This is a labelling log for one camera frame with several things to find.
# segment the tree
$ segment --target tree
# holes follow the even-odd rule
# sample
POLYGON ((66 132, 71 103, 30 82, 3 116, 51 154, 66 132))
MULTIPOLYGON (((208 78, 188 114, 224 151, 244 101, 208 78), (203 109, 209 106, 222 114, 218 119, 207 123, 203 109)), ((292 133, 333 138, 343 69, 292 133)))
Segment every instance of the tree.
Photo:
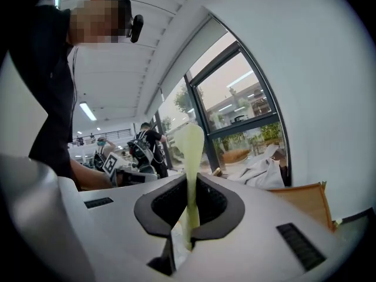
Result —
MULTIPOLYGON (((201 89, 199 89, 199 95, 201 98, 203 97, 203 92, 201 89)), ((182 85, 181 91, 176 94, 174 104, 182 113, 188 113, 188 111, 193 108, 192 102, 189 99, 186 85, 182 85)))
POLYGON ((171 118, 170 117, 164 117, 162 119, 162 129, 163 129, 163 132, 167 133, 170 129, 171 129, 171 118))

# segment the railing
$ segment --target railing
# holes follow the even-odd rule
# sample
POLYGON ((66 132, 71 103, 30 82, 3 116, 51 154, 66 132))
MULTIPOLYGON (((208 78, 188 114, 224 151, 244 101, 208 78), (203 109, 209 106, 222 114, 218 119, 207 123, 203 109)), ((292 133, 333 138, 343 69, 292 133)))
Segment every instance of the railing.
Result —
POLYGON ((116 139, 121 139, 121 138, 131 137, 131 136, 132 136, 132 133, 130 129, 123 129, 123 130, 117 130, 115 132, 100 133, 100 134, 95 134, 95 135, 90 135, 90 136, 77 137, 76 139, 73 139, 73 142, 70 143, 69 145, 71 147, 74 147, 74 146, 93 144, 93 143, 96 143, 99 137, 104 137, 107 140, 110 140, 112 142, 116 139))

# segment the ceiling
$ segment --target ceiling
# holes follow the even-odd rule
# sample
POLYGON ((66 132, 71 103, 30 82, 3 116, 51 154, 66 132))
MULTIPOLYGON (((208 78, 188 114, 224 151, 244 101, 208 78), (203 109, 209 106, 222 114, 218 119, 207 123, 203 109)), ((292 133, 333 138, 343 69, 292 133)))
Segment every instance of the ceiling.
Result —
MULTIPOLYGON (((72 9, 80 1, 83 0, 61 0, 61 9, 72 9)), ((182 41, 173 41, 173 48, 171 43, 161 45, 163 40, 168 42, 165 37, 176 33, 178 26, 172 24, 173 19, 182 12, 182 6, 187 1, 131 0, 132 15, 143 15, 145 22, 137 43, 130 43, 127 39, 124 43, 78 48, 75 66, 78 103, 73 116, 73 132, 91 129, 94 125, 108 126, 119 120, 133 121, 145 113, 162 78, 161 73, 155 78, 155 70, 160 66, 163 55, 158 50, 176 54, 186 39, 184 36, 182 41), (82 101, 94 111, 97 122, 91 122, 80 109, 78 105, 82 101)), ((73 52, 68 57, 70 65, 72 58, 73 52)), ((170 61, 159 70, 165 71, 170 61)))

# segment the window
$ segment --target window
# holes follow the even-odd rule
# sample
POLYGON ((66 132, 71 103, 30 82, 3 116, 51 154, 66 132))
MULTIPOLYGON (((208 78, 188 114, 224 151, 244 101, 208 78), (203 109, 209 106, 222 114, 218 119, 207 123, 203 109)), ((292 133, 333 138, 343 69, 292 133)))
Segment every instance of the window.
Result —
POLYGON ((200 83, 198 90, 211 130, 271 112, 259 80, 241 53, 200 83))
POLYGON ((214 148, 224 173, 239 172, 255 156, 264 153, 268 145, 277 145, 273 159, 286 166, 286 147, 281 124, 271 123, 252 130, 214 139, 214 148))
POLYGON ((189 69, 192 77, 195 77, 208 63, 235 41, 236 38, 229 32, 222 36, 189 69))
MULTIPOLYGON (((184 155, 176 147, 174 135, 189 122, 197 124, 196 115, 193 110, 192 102, 189 99, 184 79, 181 79, 168 97, 165 98, 158 112, 163 133, 167 137, 167 149, 171 164, 174 169, 183 170, 184 155)), ((206 173, 212 172, 205 148, 202 154, 200 170, 206 173)))

